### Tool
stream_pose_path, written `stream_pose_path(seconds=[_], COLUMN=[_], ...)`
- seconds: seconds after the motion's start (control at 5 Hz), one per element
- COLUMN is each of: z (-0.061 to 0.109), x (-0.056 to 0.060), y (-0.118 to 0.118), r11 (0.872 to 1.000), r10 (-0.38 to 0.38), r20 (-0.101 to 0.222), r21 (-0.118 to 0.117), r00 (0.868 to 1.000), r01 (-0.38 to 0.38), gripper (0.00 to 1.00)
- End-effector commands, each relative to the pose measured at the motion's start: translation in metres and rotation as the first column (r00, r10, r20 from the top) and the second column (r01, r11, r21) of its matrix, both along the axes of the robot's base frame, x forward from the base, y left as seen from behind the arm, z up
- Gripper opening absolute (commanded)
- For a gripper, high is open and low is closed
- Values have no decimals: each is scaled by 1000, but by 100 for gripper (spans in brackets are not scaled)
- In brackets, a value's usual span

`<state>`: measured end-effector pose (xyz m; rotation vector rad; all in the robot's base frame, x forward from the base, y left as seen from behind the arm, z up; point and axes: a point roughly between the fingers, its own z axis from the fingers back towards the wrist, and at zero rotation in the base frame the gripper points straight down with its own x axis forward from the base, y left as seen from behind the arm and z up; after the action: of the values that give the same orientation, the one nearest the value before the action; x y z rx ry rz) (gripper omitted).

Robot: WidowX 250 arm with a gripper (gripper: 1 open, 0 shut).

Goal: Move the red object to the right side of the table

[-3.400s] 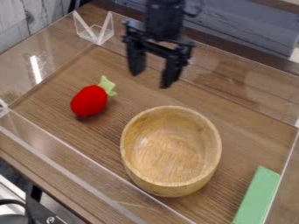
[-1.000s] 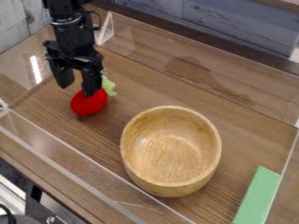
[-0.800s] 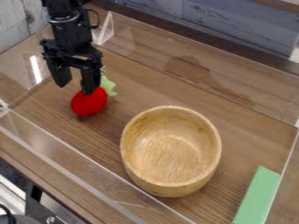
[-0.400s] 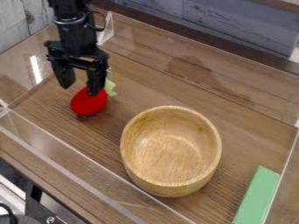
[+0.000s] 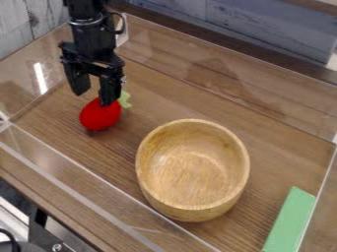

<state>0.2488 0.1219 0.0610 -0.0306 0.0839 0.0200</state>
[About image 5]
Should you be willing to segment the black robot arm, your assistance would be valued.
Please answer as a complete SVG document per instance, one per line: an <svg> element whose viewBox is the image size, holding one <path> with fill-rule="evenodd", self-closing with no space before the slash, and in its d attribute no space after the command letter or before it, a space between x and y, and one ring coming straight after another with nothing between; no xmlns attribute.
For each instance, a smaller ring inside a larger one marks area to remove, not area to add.
<svg viewBox="0 0 337 252"><path fill-rule="evenodd" d="M123 15L107 9L109 0L63 0L72 40L59 44L60 62L76 95L91 89L90 76L101 82L99 102L111 105L122 96L125 60L115 53L117 36L127 31Z"/></svg>

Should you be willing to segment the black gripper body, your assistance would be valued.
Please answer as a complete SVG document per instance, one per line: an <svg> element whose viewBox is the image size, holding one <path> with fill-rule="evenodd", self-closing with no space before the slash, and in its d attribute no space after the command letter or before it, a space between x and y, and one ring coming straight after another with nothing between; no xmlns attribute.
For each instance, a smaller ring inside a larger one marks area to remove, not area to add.
<svg viewBox="0 0 337 252"><path fill-rule="evenodd" d="M118 56L117 26L113 18L71 18L72 40L59 44L60 61L83 62L90 75L97 77L125 76L125 60Z"/></svg>

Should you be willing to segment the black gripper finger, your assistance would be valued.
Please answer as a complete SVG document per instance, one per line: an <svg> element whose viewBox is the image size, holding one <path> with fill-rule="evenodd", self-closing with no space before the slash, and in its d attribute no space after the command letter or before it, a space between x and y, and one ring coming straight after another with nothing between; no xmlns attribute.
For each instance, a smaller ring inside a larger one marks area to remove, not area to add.
<svg viewBox="0 0 337 252"><path fill-rule="evenodd" d="M63 69L72 92L76 95L83 95L91 89L87 64L63 61Z"/></svg>
<svg viewBox="0 0 337 252"><path fill-rule="evenodd" d="M99 89L99 99L103 106L110 106L122 95L122 88L125 77L123 76L102 76L99 78L101 89Z"/></svg>

